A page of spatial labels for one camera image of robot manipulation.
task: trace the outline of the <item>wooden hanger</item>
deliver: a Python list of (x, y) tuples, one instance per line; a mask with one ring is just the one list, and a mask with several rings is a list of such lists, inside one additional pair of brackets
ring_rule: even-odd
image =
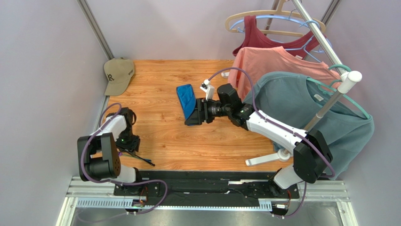
[[(256, 11), (249, 11), (249, 12), (243, 12), (243, 13), (238, 13), (232, 16), (229, 16), (226, 21), (225, 21), (225, 28), (226, 30), (228, 30), (229, 32), (239, 32), (237, 31), (237, 29), (230, 29), (229, 26), (229, 22), (237, 19), (237, 18), (241, 18), (241, 17), (245, 17), (245, 16), (258, 16), (258, 15), (282, 15), (282, 16), (290, 16), (291, 17), (297, 17), (297, 18), (302, 18), (302, 16), (299, 13), (291, 13), (290, 11), (282, 11), (283, 5), (285, 3), (285, 0), (280, 0), (278, 6), (277, 6), (277, 10), (256, 10)], [(322, 33), (325, 33), (326, 31), (326, 26), (324, 25), (324, 23), (320, 20), (317, 20), (315, 18), (312, 18), (313, 20), (315, 20), (316, 22), (318, 22), (320, 24), (320, 30)], [(304, 36), (304, 34), (302, 33), (297, 33), (297, 32), (285, 32), (285, 31), (272, 31), (272, 30), (260, 30), (263, 34), (278, 34), (278, 35), (285, 35), (285, 36), (295, 36), (295, 37), (302, 37)]]

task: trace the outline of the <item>white mounting bracket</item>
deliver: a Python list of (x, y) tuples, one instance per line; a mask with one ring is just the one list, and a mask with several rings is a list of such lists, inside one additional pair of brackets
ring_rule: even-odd
[(221, 77), (223, 77), (224, 79), (228, 79), (229, 74), (230, 74), (229, 72), (222, 72)]
[(351, 71), (342, 74), (341, 80), (343, 82), (337, 88), (337, 90), (342, 94), (346, 94), (357, 82), (360, 82), (362, 80), (362, 74), (359, 71)]
[(289, 152), (285, 152), (285, 149), (280, 149), (277, 153), (274, 154), (268, 154), (265, 156), (260, 156), (257, 158), (253, 158), (253, 159), (247, 159), (245, 160), (245, 163), (247, 166), (256, 166), (256, 165), (260, 165), (263, 163), (268, 163), (268, 162), (272, 162), (272, 161), (288, 161), (289, 158), (291, 157), (291, 154)]
[(200, 89), (202, 89), (206, 93), (206, 100), (213, 98), (215, 88), (210, 84), (209, 80), (206, 79), (200, 86)]

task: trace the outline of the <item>cap brim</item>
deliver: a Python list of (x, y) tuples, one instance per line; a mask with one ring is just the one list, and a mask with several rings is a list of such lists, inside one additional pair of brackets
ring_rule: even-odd
[(108, 84), (106, 88), (106, 92), (104, 92), (105, 96), (119, 96), (125, 92), (129, 85), (129, 81), (124, 81), (118, 84)]

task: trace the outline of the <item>pink t-shirt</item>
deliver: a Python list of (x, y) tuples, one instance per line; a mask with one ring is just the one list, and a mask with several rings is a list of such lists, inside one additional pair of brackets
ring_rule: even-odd
[[(333, 80), (340, 79), (340, 75), (333, 70), (329, 71), (329, 66), (324, 62), (313, 63), (298, 59), (288, 53), (283, 47), (242, 48), (234, 60), (233, 67), (245, 70), (250, 75), (253, 85), (263, 75), (270, 72), (304, 74), (327, 85), (330, 85)], [(242, 100), (244, 100), (245, 96), (251, 90), (248, 78), (237, 70), (230, 71), (228, 82), (233, 87), (238, 88), (238, 96)], [(335, 83), (333, 88), (337, 88), (339, 85), (340, 83)]]

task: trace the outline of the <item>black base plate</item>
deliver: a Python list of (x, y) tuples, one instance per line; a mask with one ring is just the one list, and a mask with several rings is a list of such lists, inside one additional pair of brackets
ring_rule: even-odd
[[(269, 179), (274, 172), (221, 172), (221, 171), (140, 171), (143, 181), (161, 179), (168, 184), (168, 195), (163, 202), (166, 206), (208, 206), (208, 207), (257, 207), (258, 198), (298, 199), (297, 186), (286, 190), (272, 187)], [(229, 184), (229, 181), (242, 184)], [(165, 187), (160, 183), (145, 185), (148, 188), (148, 205), (155, 205), (163, 196)], [(114, 195), (139, 195), (140, 187), (115, 186)]]

